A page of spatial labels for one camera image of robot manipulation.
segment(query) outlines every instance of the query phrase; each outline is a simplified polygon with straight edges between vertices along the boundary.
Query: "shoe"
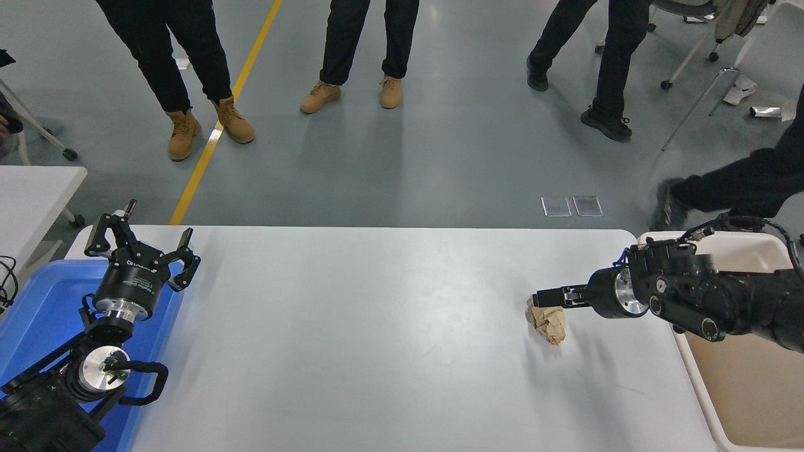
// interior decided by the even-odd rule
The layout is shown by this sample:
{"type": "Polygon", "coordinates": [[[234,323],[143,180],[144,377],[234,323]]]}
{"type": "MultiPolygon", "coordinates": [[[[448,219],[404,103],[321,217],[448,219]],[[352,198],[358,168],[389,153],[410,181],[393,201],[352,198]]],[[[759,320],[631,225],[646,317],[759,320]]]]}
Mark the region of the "shoe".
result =
{"type": "Polygon", "coordinates": [[[385,76],[379,83],[383,91],[379,95],[379,104],[384,109],[395,109],[402,101],[402,80],[385,76]]]}
{"type": "Polygon", "coordinates": [[[0,116],[6,119],[6,129],[8,129],[9,134],[19,134],[23,131],[23,122],[20,121],[19,115],[8,103],[6,97],[2,95],[2,92],[0,92],[0,116]]]}
{"type": "Polygon", "coordinates": [[[729,232],[762,232],[765,227],[765,222],[761,218],[754,219],[736,219],[732,218],[731,213],[724,213],[719,218],[725,217],[726,221],[719,223],[715,226],[716,231],[729,231],[729,232]]]}
{"type": "Polygon", "coordinates": [[[174,162],[181,162],[193,153],[193,137],[201,133],[201,125],[193,116],[192,109],[184,112],[165,112],[173,121],[173,134],[167,143],[167,155],[174,162]]]}
{"type": "Polygon", "coordinates": [[[327,102],[332,102],[341,97],[341,87],[330,86],[322,81],[318,81],[309,96],[305,97],[299,105],[302,113],[313,114],[323,108],[327,102]]]}
{"type": "Polygon", "coordinates": [[[212,102],[212,104],[218,113],[218,121],[224,125],[224,129],[229,132],[232,140],[241,145],[254,141],[256,138],[254,128],[235,108],[235,97],[223,99],[218,104],[212,102]]]}
{"type": "Polygon", "coordinates": [[[535,91],[547,91],[550,87],[548,74],[533,70],[530,56],[525,59],[525,67],[527,68],[527,86],[530,86],[535,91]]]}
{"type": "Polygon", "coordinates": [[[658,185],[656,200],[658,206],[650,222],[651,231],[679,231],[687,221],[687,213],[691,210],[686,204],[679,201],[670,189],[684,179],[667,179],[658,185]]]}
{"type": "Polygon", "coordinates": [[[589,107],[580,115],[580,121],[589,127],[600,130],[607,138],[611,138],[615,142],[625,143],[631,139],[631,129],[626,125],[629,123],[627,117],[598,116],[589,107]]]}
{"type": "Polygon", "coordinates": [[[751,96],[757,91],[757,84],[746,76],[740,75],[737,81],[734,82],[732,88],[728,90],[723,102],[731,105],[738,105],[748,96],[751,96]]]}

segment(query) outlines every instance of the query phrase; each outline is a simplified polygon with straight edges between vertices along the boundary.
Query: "cable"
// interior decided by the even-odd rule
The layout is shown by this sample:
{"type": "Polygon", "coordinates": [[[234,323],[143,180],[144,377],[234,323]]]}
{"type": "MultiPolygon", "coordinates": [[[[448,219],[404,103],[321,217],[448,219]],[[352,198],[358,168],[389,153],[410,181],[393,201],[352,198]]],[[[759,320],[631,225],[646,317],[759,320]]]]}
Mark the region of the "cable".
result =
{"type": "Polygon", "coordinates": [[[785,246],[787,247],[787,257],[790,259],[790,263],[793,265],[793,271],[798,276],[798,279],[804,282],[804,269],[802,268],[802,263],[798,259],[798,251],[796,250],[795,242],[790,237],[790,234],[788,234],[787,231],[782,226],[779,226],[773,221],[768,221],[765,218],[760,218],[756,216],[740,216],[740,215],[730,216],[728,213],[721,213],[714,220],[709,220],[705,223],[695,226],[694,228],[688,229],[684,234],[681,235],[681,237],[679,237],[679,241],[685,241],[689,237],[695,235],[696,233],[702,232],[706,228],[712,228],[713,226],[719,224],[726,224],[730,220],[754,221],[757,223],[761,223],[763,225],[767,224],[771,228],[774,228],[777,231],[779,231],[781,236],[785,239],[785,246]]]}
{"type": "Polygon", "coordinates": [[[0,292],[2,292],[2,296],[5,298],[3,300],[3,304],[7,307],[10,307],[14,304],[14,300],[17,298],[17,293],[19,292],[19,281],[17,280],[17,275],[14,274],[14,268],[17,266],[17,260],[11,256],[0,256],[2,259],[11,259],[11,266],[9,266],[6,262],[0,261],[0,265],[6,269],[6,277],[3,278],[2,282],[0,282],[0,292]],[[11,278],[11,281],[14,282],[14,293],[9,296],[8,290],[6,289],[6,283],[8,282],[8,278],[11,278]]]}

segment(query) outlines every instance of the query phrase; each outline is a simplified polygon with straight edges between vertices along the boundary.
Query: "leg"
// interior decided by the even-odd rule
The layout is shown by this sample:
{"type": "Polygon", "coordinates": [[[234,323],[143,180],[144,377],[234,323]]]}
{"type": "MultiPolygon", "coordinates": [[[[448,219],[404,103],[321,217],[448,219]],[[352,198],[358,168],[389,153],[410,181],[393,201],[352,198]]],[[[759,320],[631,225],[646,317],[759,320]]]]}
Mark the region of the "leg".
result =
{"type": "Polygon", "coordinates": [[[531,70],[545,73],[597,0],[559,0],[531,51],[531,70]]]}
{"type": "Polygon", "coordinates": [[[319,80],[334,85],[346,83],[357,42],[366,22],[370,0],[332,0],[326,21],[324,64],[319,80]]]}
{"type": "Polygon", "coordinates": [[[161,0],[167,26],[192,62],[207,99],[232,96],[226,53],[215,29],[212,0],[161,0]]]}
{"type": "Polygon", "coordinates": [[[650,0],[609,0],[609,32],[597,76],[597,96],[592,103],[595,113],[622,117],[625,109],[622,92],[628,80],[631,54],[647,34],[649,9],[650,0]]]}
{"type": "Polygon", "coordinates": [[[408,58],[413,41],[413,26],[419,12],[419,0],[385,1],[385,36],[387,48],[383,72],[401,79],[408,71],[408,58]]]}
{"type": "Polygon", "coordinates": [[[732,209],[737,215],[773,218],[787,198],[804,191],[804,170],[780,177],[767,163],[775,150],[756,150],[703,176],[694,175],[671,188],[672,195],[702,212],[732,209]]]}
{"type": "Polygon", "coordinates": [[[186,112],[190,99],[173,60],[162,8],[154,0],[97,0],[109,25],[137,60],[142,75],[166,112],[186,112]]]}

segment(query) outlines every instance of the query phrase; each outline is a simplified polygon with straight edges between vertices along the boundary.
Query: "epoxy floor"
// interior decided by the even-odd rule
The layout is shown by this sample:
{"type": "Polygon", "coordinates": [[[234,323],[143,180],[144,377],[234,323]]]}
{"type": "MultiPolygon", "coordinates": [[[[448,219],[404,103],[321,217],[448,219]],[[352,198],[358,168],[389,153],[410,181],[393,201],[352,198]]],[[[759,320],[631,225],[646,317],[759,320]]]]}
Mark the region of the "epoxy floor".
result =
{"type": "MultiPolygon", "coordinates": [[[[594,96],[593,49],[605,33],[606,2],[591,9],[556,59],[550,89],[534,92],[525,83],[525,57],[555,3],[422,2],[403,103],[383,110],[384,3],[373,2],[341,99],[306,116],[298,104],[318,79],[329,2],[284,0],[237,102],[257,140],[240,146],[221,138],[181,223],[622,228],[638,235],[647,230],[660,181],[715,169],[781,136],[785,124],[747,115],[750,105],[778,103],[760,90],[707,117],[706,107],[718,101],[711,97],[661,151],[744,40],[721,46],[716,63],[706,58],[708,42],[673,89],[663,91],[659,82],[705,27],[660,11],[656,32],[634,54],[626,89],[633,140],[603,137],[579,116],[594,96]],[[540,197],[574,195],[597,196],[604,215],[544,215],[540,197]]],[[[232,83],[272,6],[216,2],[232,83]]],[[[136,198],[135,224],[167,224],[215,125],[195,74],[183,73],[203,137],[191,158],[171,162],[170,121],[95,2],[4,2],[2,9],[0,45],[18,63],[0,69],[0,78],[80,155],[67,162],[29,132],[31,160],[87,167],[70,208],[88,223],[136,198]]],[[[183,56],[180,47],[176,56],[183,56]]],[[[0,163],[19,164],[19,156],[0,163]]],[[[804,195],[797,195],[777,222],[798,234],[803,212],[804,195]]],[[[696,213],[689,225],[714,215],[696,213]]],[[[59,219],[47,238],[70,243],[76,234],[59,219]]]]}

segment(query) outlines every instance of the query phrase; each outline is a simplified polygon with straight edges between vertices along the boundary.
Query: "person's foot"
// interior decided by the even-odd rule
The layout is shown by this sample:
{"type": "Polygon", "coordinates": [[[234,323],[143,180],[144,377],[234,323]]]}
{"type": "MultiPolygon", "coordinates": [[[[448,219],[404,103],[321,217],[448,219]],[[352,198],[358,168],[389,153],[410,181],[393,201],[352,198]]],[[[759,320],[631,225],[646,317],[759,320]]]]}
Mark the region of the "person's foot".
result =
{"type": "Polygon", "coordinates": [[[651,231],[678,231],[687,221],[687,213],[691,210],[687,205],[679,201],[671,188],[683,182],[684,179],[667,179],[658,185],[656,189],[656,200],[658,206],[650,222],[651,231]]]}
{"type": "Polygon", "coordinates": [[[256,138],[254,129],[235,108],[234,97],[223,99],[217,104],[212,102],[212,104],[218,113],[218,121],[224,125],[224,129],[229,132],[229,137],[232,140],[241,145],[254,141],[254,138],[256,138]]]}
{"type": "Polygon", "coordinates": [[[341,87],[332,86],[319,80],[310,90],[309,96],[301,101],[299,109],[302,113],[313,114],[323,108],[327,102],[332,102],[339,97],[341,97],[341,87]]]}
{"type": "Polygon", "coordinates": [[[165,112],[173,121],[173,134],[167,143],[167,155],[174,162],[181,162],[193,153],[193,137],[201,133],[201,125],[193,116],[192,109],[184,112],[165,112]]]}
{"type": "Polygon", "coordinates": [[[527,86],[530,86],[535,91],[547,91],[550,87],[548,74],[534,70],[530,56],[525,59],[525,67],[527,67],[527,86]]]}
{"type": "Polygon", "coordinates": [[[402,101],[402,80],[385,76],[379,83],[383,91],[379,95],[379,104],[384,109],[395,109],[402,101]]]}
{"type": "Polygon", "coordinates": [[[580,115],[580,121],[589,127],[600,130],[607,138],[615,142],[625,143],[631,140],[631,129],[626,124],[629,123],[627,117],[607,117],[595,113],[592,107],[580,115]]]}
{"type": "Polygon", "coordinates": [[[735,216],[740,215],[735,215],[731,212],[728,214],[722,214],[722,216],[724,216],[726,220],[723,223],[715,226],[716,231],[762,232],[762,229],[765,227],[765,222],[762,221],[762,218],[735,218],[735,216]]]}

